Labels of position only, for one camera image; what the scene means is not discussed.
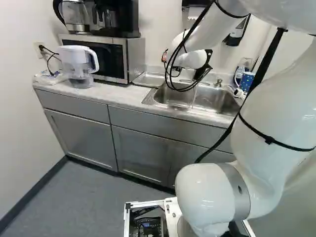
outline microwave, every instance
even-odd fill
[[[63,45],[82,45],[96,52],[100,70],[94,79],[129,84],[145,71],[144,38],[59,35]]]

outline sink faucet handle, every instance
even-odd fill
[[[222,82],[223,82],[223,80],[220,79],[220,78],[218,78],[218,79],[217,79],[217,82],[214,84],[214,86],[215,86],[215,87],[222,87]]]

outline gray countertop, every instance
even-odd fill
[[[120,85],[95,82],[89,89],[76,89],[68,81],[56,85],[40,85],[33,83],[35,89],[49,91],[61,95],[71,96],[88,101],[117,106],[125,109],[137,110],[155,115],[161,115],[176,119],[227,128],[233,121],[233,117],[211,114],[192,115],[183,111],[170,111],[156,106],[142,104],[151,88],[137,85]]]

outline sink basin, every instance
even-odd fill
[[[173,84],[176,88],[189,85],[178,82]],[[216,88],[203,84],[186,92],[178,92],[171,90],[164,83],[159,89],[151,90],[143,103],[192,113],[217,113],[227,116],[235,116],[240,108],[227,86]]]

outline floor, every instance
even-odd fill
[[[1,237],[122,237],[125,202],[171,196],[69,161]]]

